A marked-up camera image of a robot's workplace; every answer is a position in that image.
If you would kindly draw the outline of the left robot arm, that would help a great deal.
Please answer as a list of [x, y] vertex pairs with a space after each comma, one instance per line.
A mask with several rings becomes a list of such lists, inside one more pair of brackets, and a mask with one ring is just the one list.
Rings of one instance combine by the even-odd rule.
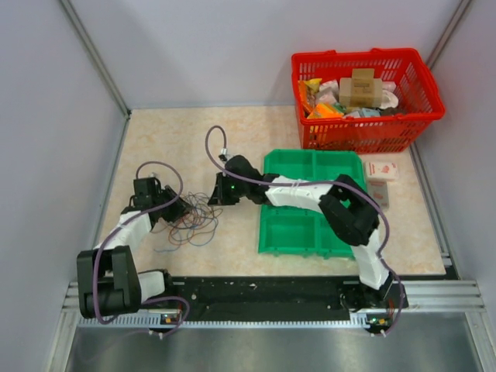
[[162, 308], [175, 300], [168, 272], [138, 273], [133, 253], [158, 222], [177, 222], [192, 205], [156, 177], [135, 179], [133, 189], [129, 205], [107, 238], [77, 256], [79, 309], [86, 319], [134, 313], [149, 299]]

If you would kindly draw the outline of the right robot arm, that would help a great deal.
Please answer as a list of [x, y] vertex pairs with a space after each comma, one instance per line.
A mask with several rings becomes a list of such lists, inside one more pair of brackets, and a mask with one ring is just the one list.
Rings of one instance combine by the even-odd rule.
[[334, 181], [306, 181], [262, 174], [242, 155], [219, 155], [210, 205], [235, 205], [247, 198], [256, 205], [295, 207], [320, 213], [337, 238], [352, 248], [359, 267], [363, 300], [382, 305], [394, 277], [381, 262], [380, 208], [350, 176]]

